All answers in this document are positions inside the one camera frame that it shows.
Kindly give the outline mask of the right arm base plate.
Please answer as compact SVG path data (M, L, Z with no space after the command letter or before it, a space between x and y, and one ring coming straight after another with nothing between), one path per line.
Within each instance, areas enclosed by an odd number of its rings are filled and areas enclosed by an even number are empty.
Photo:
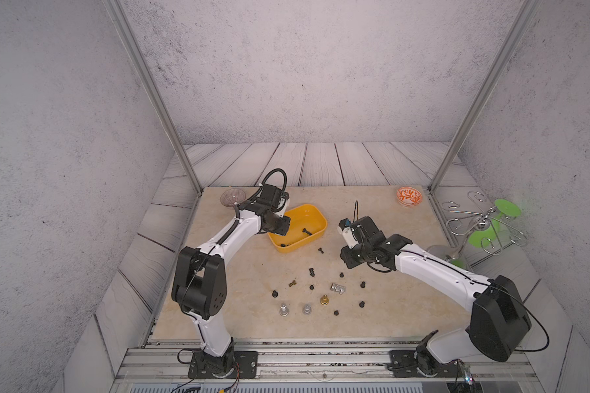
M391 350L386 369L395 378L456 378L460 376L459 364L453 360L446 364L437 362L427 352L418 350Z

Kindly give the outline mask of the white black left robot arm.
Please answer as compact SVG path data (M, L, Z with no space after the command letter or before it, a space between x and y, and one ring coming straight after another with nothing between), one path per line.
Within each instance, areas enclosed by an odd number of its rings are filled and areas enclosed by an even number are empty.
M233 338L221 315L228 294L228 263L257 234L288 232L288 200L285 186L263 183L234 206L234 217L216 235L198 247L185 247L178 255L171 298L194 323L204 354L221 358L232 347Z

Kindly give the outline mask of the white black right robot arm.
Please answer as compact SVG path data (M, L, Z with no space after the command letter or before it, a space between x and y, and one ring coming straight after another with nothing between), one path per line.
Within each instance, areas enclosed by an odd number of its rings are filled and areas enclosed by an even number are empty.
M517 351L532 323L516 285L502 275L488 278L440 259L399 234L386 237L369 216L342 219L346 242L340 258L349 269L380 265L421 280L470 312L470 324L451 332L435 330L416 347L423 373L473 355L504 363Z

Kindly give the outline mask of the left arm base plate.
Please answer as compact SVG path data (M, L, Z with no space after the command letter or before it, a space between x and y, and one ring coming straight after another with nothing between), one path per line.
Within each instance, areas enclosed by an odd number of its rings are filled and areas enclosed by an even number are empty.
M188 367L190 379L254 379L257 376L258 352L228 350L215 357L195 350Z

